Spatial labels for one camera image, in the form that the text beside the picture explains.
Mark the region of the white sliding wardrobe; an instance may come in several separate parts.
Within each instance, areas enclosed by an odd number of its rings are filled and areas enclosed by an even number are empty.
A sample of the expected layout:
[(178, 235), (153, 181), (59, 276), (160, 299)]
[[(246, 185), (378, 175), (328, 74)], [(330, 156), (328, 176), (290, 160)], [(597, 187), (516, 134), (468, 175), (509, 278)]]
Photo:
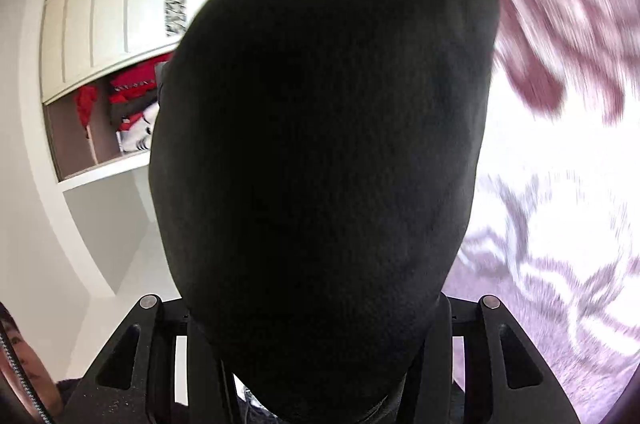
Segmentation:
[(149, 216), (134, 172), (149, 149), (122, 153), (108, 122), (116, 72), (172, 52), (206, 0), (34, 0), (25, 18), (36, 56), (21, 68), (38, 81), (29, 147), (54, 234), (81, 285), (111, 297)]

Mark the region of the red clothes in wardrobe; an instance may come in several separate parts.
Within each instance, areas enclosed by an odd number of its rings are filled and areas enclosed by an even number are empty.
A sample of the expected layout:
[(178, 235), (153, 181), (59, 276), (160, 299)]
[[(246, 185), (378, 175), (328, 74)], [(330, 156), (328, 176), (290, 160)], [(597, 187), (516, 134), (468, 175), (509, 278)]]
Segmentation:
[(108, 122), (122, 153), (149, 149), (160, 110), (158, 85), (172, 52), (138, 62), (112, 75), (106, 87)]

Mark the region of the floral purple bed blanket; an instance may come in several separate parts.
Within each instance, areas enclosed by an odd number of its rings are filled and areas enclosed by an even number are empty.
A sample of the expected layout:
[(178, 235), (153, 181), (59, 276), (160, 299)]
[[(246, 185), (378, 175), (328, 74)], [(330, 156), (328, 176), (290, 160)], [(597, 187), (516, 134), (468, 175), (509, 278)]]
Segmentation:
[(597, 423), (639, 364), (639, 0), (500, 0), (447, 294), (506, 303)]

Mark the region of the black leather jacket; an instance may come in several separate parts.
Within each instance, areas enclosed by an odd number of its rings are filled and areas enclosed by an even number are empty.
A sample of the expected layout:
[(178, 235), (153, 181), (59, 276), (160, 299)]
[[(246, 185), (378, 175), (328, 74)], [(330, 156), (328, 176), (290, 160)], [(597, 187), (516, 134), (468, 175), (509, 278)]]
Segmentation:
[(289, 423), (399, 385), (469, 224), (498, 0), (208, 0), (150, 161), (175, 285)]

